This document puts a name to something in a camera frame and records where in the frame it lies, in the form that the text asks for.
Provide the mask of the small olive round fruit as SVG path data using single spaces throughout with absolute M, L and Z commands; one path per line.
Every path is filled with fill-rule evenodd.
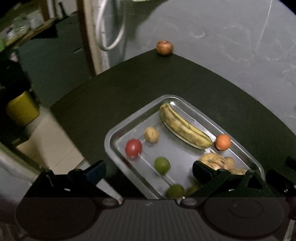
M 186 197 L 189 197 L 193 193 L 199 190 L 199 186 L 197 184 L 191 185 L 187 190 L 186 190 Z

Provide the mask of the dark green cabinet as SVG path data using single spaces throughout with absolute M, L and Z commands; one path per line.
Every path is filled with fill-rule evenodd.
M 20 46 L 18 53 L 34 92 L 48 108 L 91 77 L 76 14 Z

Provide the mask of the pale ribbed fruit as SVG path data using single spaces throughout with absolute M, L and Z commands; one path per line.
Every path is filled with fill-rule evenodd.
M 233 175 L 244 175 L 247 172 L 246 169 L 236 168 L 232 157 L 225 157 L 225 169 Z
M 203 164 L 212 168 L 213 170 L 225 169 L 226 161 L 225 158 L 219 154 L 208 153 L 200 157 L 199 159 Z

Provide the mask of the orange fruit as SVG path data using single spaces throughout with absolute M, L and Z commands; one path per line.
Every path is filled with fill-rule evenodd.
M 228 135 L 218 135 L 215 140 L 215 146 L 218 150 L 224 151 L 231 147 L 231 138 Z

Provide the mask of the red tomato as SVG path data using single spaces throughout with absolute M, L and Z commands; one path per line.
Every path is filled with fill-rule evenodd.
M 130 139 L 126 143 L 125 153 L 128 157 L 136 158 L 142 152 L 142 143 L 137 139 Z

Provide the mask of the wooden shelf with jars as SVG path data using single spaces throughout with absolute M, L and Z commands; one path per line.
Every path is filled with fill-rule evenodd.
M 41 9 L 28 14 L 22 13 L 13 19 L 12 24 L 1 31 L 1 51 L 13 45 L 21 45 L 23 42 L 32 39 L 51 27 L 57 19 L 55 16 L 45 20 Z

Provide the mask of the yellow banana in tray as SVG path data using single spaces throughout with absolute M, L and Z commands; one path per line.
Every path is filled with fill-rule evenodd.
M 208 135 L 186 121 L 168 102 L 160 106 L 159 114 L 165 126 L 187 144 L 200 150 L 213 145 Z

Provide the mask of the small tan round fruit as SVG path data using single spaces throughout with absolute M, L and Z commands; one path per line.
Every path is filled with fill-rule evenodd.
M 159 132 L 156 128 L 149 126 L 145 129 L 144 138 L 150 143 L 156 143 L 159 139 Z

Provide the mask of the yellow container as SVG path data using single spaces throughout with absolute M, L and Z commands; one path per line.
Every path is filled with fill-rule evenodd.
M 14 121 L 22 126 L 27 126 L 40 114 L 39 108 L 26 91 L 8 103 L 7 112 Z

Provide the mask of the red-brown apple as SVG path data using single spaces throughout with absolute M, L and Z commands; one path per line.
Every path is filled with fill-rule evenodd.
M 173 53 L 174 46 L 171 42 L 160 40 L 157 42 L 156 51 L 158 54 L 166 56 Z

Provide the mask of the metal tray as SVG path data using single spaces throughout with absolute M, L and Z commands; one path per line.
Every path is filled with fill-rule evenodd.
M 174 135 L 159 115 L 160 106 L 166 102 L 211 140 L 215 141 L 218 135 L 226 133 L 208 116 L 176 95 L 163 95 L 153 100 L 112 128 L 105 137 L 105 151 L 146 198 L 163 199 L 165 192 L 174 184 L 188 189 L 195 180 L 192 165 L 206 153 L 232 157 L 236 168 L 255 170 L 265 179 L 262 165 L 234 138 L 231 140 L 231 147 L 221 152 L 215 146 L 199 150 Z M 159 132 L 156 143 L 150 143 L 144 138 L 145 129 L 149 126 Z M 128 157 L 125 153 L 126 143 L 133 138 L 142 143 L 142 152 L 136 158 Z M 154 161 L 158 157 L 168 159 L 171 164 L 171 169 L 165 175 L 161 175 L 154 167 Z

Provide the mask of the green lime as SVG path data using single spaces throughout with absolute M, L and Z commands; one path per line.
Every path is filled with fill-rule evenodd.
M 171 185 L 170 188 L 165 193 L 166 197 L 172 198 L 172 199 L 183 198 L 185 194 L 186 194 L 185 189 L 180 184 Z
M 171 169 L 171 164 L 168 159 L 158 157 L 154 161 L 154 167 L 161 175 L 165 175 Z

